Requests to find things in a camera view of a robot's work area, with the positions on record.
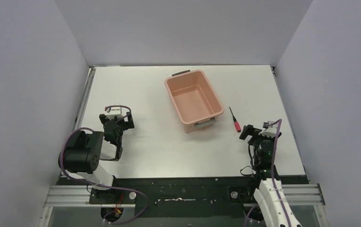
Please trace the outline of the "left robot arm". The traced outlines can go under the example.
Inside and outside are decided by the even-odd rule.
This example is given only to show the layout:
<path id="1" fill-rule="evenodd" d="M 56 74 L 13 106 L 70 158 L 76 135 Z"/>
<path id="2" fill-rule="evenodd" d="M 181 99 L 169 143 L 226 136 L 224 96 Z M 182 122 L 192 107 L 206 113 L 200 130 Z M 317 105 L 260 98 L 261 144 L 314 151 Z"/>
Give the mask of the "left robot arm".
<path id="1" fill-rule="evenodd" d="M 108 203 L 119 199 L 120 190 L 114 187 L 115 176 L 100 164 L 101 160 L 119 161 L 123 153 L 123 133 L 135 128 L 131 111 L 100 114 L 103 131 L 86 133 L 83 129 L 70 135 L 59 157 L 59 167 L 81 176 L 80 180 L 101 190 L 101 197 Z"/>

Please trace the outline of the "red handled screwdriver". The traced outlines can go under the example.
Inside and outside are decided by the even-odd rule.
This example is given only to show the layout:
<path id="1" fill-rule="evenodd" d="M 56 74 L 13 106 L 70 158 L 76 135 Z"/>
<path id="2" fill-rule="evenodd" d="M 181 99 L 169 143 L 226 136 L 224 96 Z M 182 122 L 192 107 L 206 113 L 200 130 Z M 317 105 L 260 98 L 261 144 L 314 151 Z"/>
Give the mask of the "red handled screwdriver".
<path id="1" fill-rule="evenodd" d="M 233 122 L 234 122 L 234 127 L 235 127 L 236 131 L 237 131 L 237 132 L 241 132 L 240 124 L 238 123 L 236 117 L 234 116 L 231 107 L 229 107 L 229 109 L 230 109 L 230 112 L 231 112 L 231 115 L 232 115 L 232 120 L 233 120 Z"/>

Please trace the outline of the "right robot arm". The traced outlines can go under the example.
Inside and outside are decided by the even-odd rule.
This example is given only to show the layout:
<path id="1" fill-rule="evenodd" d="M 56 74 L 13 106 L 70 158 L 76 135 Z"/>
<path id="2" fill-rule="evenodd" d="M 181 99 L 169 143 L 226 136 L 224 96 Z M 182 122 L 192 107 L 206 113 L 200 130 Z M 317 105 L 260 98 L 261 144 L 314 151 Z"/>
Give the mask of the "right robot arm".
<path id="1" fill-rule="evenodd" d="M 275 166 L 280 123 L 265 122 L 262 129 L 243 126 L 239 139 L 250 137 L 248 151 L 253 171 L 249 196 L 257 203 L 259 216 L 267 227 L 301 227 L 290 208 Z"/>

